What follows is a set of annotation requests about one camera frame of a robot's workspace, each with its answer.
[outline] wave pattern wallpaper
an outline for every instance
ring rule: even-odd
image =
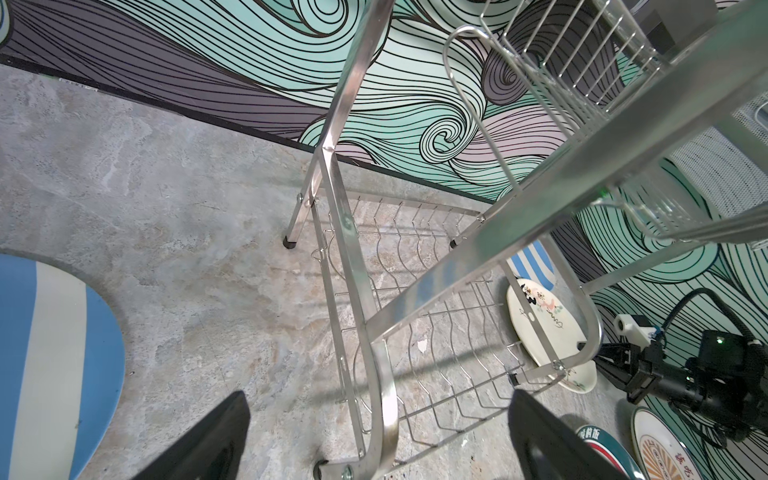
[[[548,23],[563,25],[578,0],[559,0]],[[736,3],[723,0],[725,8]],[[488,23],[501,28],[518,0],[492,4]],[[520,45],[547,4],[529,5],[508,34]],[[362,0],[0,0],[0,58],[10,65],[80,81],[212,124],[311,150],[362,14]],[[442,65],[450,31],[478,24],[481,2],[397,0],[389,28],[362,83],[339,152],[361,164],[405,174],[464,194],[496,200],[506,191],[501,168],[478,134]],[[564,65],[592,20],[575,16],[551,65]],[[598,26],[565,72],[573,79],[594,55],[577,88],[607,102],[623,88],[627,59],[608,62],[615,41]],[[546,52],[555,34],[531,43]],[[475,41],[456,43],[451,62],[474,108],[522,179],[564,141],[521,81]],[[604,78],[587,91],[599,72]],[[613,82],[622,74],[619,81]],[[663,168],[710,211],[671,161]],[[615,210],[591,208],[558,229],[555,239],[589,281],[663,247]],[[656,324],[687,292],[718,292],[761,339],[768,339],[768,258],[744,245],[709,245],[604,289],[594,300],[604,319],[642,313]],[[705,297],[681,313],[669,333],[667,361],[695,356],[703,329],[734,331]],[[607,328],[608,339],[616,339]],[[691,449],[707,478],[765,478],[768,439],[753,433],[727,450],[704,445],[665,402],[650,407]]]

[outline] dish rack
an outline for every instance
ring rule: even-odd
[[[768,238],[767,203],[738,205],[730,214],[703,212],[677,194],[679,185],[664,183],[657,164],[704,129],[722,131],[723,118],[768,89],[761,50],[768,45],[768,3],[743,0],[690,48],[666,59],[621,1],[564,2],[573,4],[570,15],[563,28],[553,28],[547,18],[561,11],[559,1],[523,0],[506,26],[494,30],[485,20],[488,0],[479,27],[465,25],[447,37],[446,73],[508,182],[482,213],[345,190],[336,145],[394,0],[366,6],[283,238],[285,247],[295,247],[311,212],[318,242],[313,256],[322,270],[357,448],[352,458],[319,462],[316,478],[380,478],[501,415],[514,388],[540,392],[555,385],[599,349],[601,320],[590,293],[702,243]],[[538,20],[530,33],[513,38],[512,24],[530,8],[540,11]],[[579,12],[590,21],[576,27]],[[596,31],[603,40],[585,55],[582,46],[594,44]],[[566,138],[522,183],[452,68],[455,42],[468,37],[498,55]],[[566,44],[576,46],[562,55],[559,46]],[[608,58],[597,53],[605,45],[616,46]],[[728,132],[727,141],[737,139]],[[739,161],[764,174],[759,161]],[[598,205],[621,209],[667,246],[582,284],[549,232]],[[579,353],[558,358],[536,317],[525,312],[550,359],[528,369],[503,321],[498,289],[504,276],[516,283],[505,260],[537,239],[574,294],[587,342]],[[522,291],[512,290],[528,307]]]

